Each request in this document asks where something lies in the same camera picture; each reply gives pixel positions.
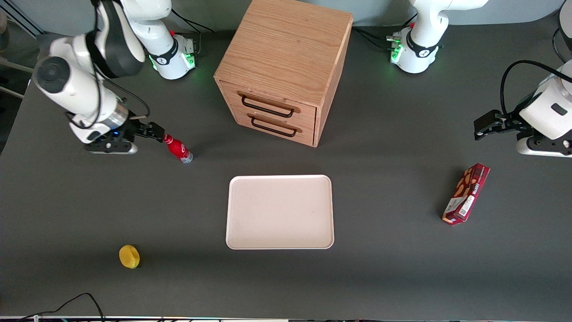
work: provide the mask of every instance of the black metal handle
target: black metal handle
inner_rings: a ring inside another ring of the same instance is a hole
[[[256,106],[256,105],[254,105],[254,104],[247,103],[247,102],[244,101],[245,99],[247,99],[246,95],[241,95],[241,96],[243,97],[243,99],[242,99],[243,105],[246,106],[246,107],[250,107],[250,108],[253,108],[253,109],[257,109],[257,110],[259,110],[259,111],[263,111],[263,112],[270,113],[270,114],[273,114],[273,115],[276,115],[276,116],[280,116],[280,117],[286,117],[286,118],[288,118],[288,117],[292,117],[292,115],[294,115],[294,109],[293,109],[293,108],[290,109],[290,113],[284,114],[284,113],[280,113],[280,112],[273,111],[273,110],[268,109],[268,108],[264,108],[264,107]]]
[[[257,119],[256,119],[254,116],[252,116],[252,115],[249,115],[249,116],[251,117],[251,124],[252,124],[252,126],[257,127],[257,128],[261,128],[261,129],[264,129],[264,130],[266,130],[266,131],[270,131],[270,132],[273,132],[273,133],[276,133],[276,134],[284,135],[284,136],[286,136],[286,137],[288,137],[288,138],[293,138],[293,137],[296,135],[296,132],[298,131],[298,129],[296,129],[296,128],[287,128],[287,129],[291,129],[291,130],[294,131],[292,134],[289,134],[289,133],[285,133],[285,132],[278,131],[277,129],[273,129],[273,128],[266,127],[266,126],[264,126],[264,125],[258,125],[258,124],[256,124],[256,123],[254,123],[254,121],[257,120]]]

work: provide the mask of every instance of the wood grain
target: wood grain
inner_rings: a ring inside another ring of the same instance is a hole
[[[253,0],[215,77],[320,106],[352,15],[296,0]]]
[[[269,127],[299,128],[293,138],[317,147],[341,72],[352,15],[296,0],[253,0],[214,79],[236,122],[255,128],[249,113]],[[282,117],[246,102],[278,113]]]

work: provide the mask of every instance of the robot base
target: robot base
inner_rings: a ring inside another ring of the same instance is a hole
[[[524,155],[558,156],[572,158],[571,141],[565,139],[528,137],[517,141],[517,151]]]
[[[411,28],[407,27],[403,30],[393,33],[393,38],[398,40],[400,44],[391,52],[390,63],[397,65],[403,71],[411,74],[418,74],[424,72],[429,65],[435,61],[435,54],[439,47],[437,46],[432,52],[428,52],[425,57],[417,57],[407,43],[403,40],[407,38],[407,34]]]
[[[168,80],[181,78],[196,66],[193,40],[181,35],[175,35],[173,38],[178,42],[178,49],[168,63],[161,64],[149,56],[153,68],[159,72],[161,77]]]

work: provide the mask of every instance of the bottle cap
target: bottle cap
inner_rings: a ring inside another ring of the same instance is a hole
[[[165,135],[163,135],[163,141],[164,141],[166,144],[169,144],[169,143],[171,143],[171,142],[173,141],[173,137],[170,136],[170,135],[168,135],[168,134],[165,134]]]

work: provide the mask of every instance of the drawer handle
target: drawer handle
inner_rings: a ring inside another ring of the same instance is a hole
[[[254,117],[253,115],[250,115],[250,114],[249,114],[248,116],[250,116],[250,118],[251,118],[251,124],[252,124],[252,126],[257,127],[257,128],[261,128],[261,129],[264,129],[264,130],[266,130],[266,131],[270,131],[270,132],[273,132],[273,133],[276,133],[276,134],[284,135],[284,136],[286,136],[286,137],[288,137],[288,138],[293,138],[293,137],[296,135],[296,132],[298,131],[297,128],[283,127],[282,125],[270,123],[270,122],[268,122],[268,121],[266,122],[266,123],[269,123],[269,124],[272,124],[272,125],[275,125],[275,126],[278,126],[278,127],[283,127],[283,128],[286,128],[286,129],[291,129],[291,130],[293,130],[294,132],[292,132],[292,133],[286,133],[286,132],[278,131],[277,129],[273,129],[273,128],[266,127],[266,126],[264,126],[264,125],[256,124],[256,123],[254,123],[254,121],[262,121],[262,122],[264,122],[264,120],[259,120],[259,119],[257,119],[256,117]]]
[[[242,94],[241,96],[243,97],[243,99],[242,99],[243,105],[246,106],[246,107],[250,107],[250,108],[253,108],[253,109],[257,109],[257,110],[259,110],[259,111],[266,112],[266,113],[270,113],[270,114],[273,114],[273,115],[276,115],[276,116],[280,116],[280,117],[286,117],[286,118],[288,118],[288,117],[292,117],[292,115],[294,115],[294,109],[293,109],[293,108],[290,109],[290,113],[284,114],[284,113],[280,113],[280,112],[273,111],[273,110],[268,109],[268,108],[264,108],[264,107],[256,106],[256,105],[254,105],[254,104],[247,103],[247,102],[244,101],[244,100],[247,99],[247,96],[244,95],[244,94]]]

